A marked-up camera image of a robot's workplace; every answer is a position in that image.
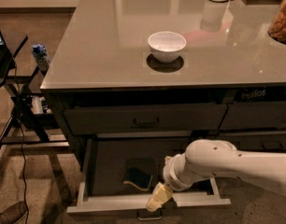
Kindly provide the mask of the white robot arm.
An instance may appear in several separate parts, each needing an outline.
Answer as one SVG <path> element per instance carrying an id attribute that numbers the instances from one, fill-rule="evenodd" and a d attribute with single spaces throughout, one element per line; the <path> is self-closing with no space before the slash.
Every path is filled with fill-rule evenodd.
<path id="1" fill-rule="evenodd" d="M 286 153 L 242 151 L 227 141 L 199 139 L 184 153 L 164 159 L 163 178 L 146 208 L 154 212 L 175 191 L 213 177 L 236 178 L 286 197 Z"/>

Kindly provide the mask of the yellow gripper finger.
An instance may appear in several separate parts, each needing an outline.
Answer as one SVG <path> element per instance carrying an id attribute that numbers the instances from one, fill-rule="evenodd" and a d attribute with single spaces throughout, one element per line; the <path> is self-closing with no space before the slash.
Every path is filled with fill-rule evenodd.
<path id="1" fill-rule="evenodd" d="M 173 197 L 173 190 L 159 182 L 154 188 L 147 204 L 146 209 L 155 212 Z"/>

